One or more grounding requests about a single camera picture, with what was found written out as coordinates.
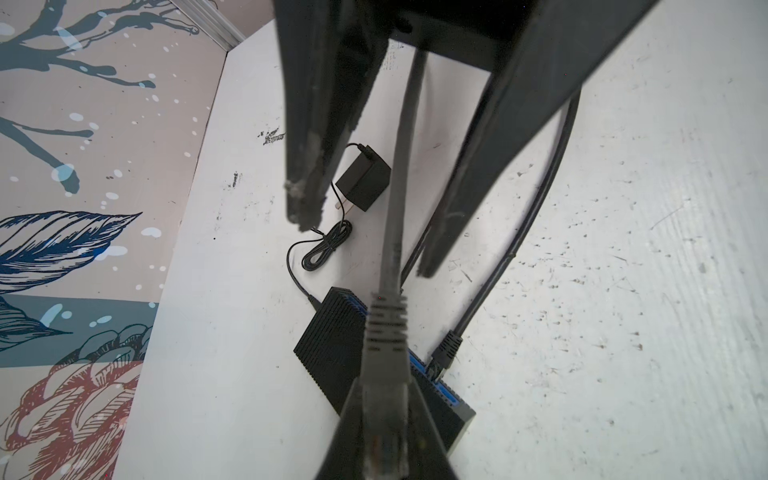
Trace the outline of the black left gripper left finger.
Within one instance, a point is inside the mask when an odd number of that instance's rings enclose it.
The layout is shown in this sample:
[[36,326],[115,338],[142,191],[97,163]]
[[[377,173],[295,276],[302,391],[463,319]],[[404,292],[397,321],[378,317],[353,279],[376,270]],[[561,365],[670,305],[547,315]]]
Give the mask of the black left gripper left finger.
[[363,393],[359,381],[355,379],[316,479],[363,479],[364,454]]

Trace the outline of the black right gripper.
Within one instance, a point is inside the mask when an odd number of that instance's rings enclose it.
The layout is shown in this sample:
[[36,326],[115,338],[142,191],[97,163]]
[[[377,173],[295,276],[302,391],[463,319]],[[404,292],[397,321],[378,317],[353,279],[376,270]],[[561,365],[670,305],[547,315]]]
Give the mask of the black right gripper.
[[277,1],[287,218],[320,225],[325,196],[390,37],[492,72],[417,269],[430,278],[507,165],[654,7],[652,1]]

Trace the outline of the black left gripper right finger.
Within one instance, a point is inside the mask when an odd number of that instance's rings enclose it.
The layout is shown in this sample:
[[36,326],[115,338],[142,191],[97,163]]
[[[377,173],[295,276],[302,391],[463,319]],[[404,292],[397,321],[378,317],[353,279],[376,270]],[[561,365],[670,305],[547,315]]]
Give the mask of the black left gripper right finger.
[[407,446],[407,479],[457,479],[421,389],[414,379],[408,389]]

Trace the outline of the black network switch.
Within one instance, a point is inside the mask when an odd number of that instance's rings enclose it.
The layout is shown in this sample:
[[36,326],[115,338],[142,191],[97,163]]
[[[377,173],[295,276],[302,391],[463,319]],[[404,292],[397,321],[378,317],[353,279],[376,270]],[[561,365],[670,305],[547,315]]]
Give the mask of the black network switch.
[[[340,414],[360,374],[367,306],[350,290],[332,287],[294,348],[294,354]],[[443,381],[427,376],[427,365],[409,354],[411,373],[424,396],[448,454],[476,412]]]

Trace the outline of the black power adapter with cable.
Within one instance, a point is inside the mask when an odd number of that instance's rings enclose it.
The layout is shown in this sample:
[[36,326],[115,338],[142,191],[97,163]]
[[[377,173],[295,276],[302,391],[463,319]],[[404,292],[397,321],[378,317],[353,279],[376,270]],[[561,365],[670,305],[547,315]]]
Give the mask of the black power adapter with cable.
[[300,240],[288,247],[286,252],[286,269],[288,274],[315,311],[322,302],[312,295],[299,281],[292,269],[292,250],[302,244],[313,244],[313,247],[301,258],[301,268],[306,272],[314,272],[324,266],[336,250],[342,246],[353,232],[353,224],[347,218],[347,212],[353,207],[367,212],[388,188],[391,179],[391,167],[369,145],[349,143],[346,149],[354,148],[357,157],[341,177],[331,183],[331,191],[336,199],[336,207],[341,212],[341,219],[327,232],[313,228],[316,239]]

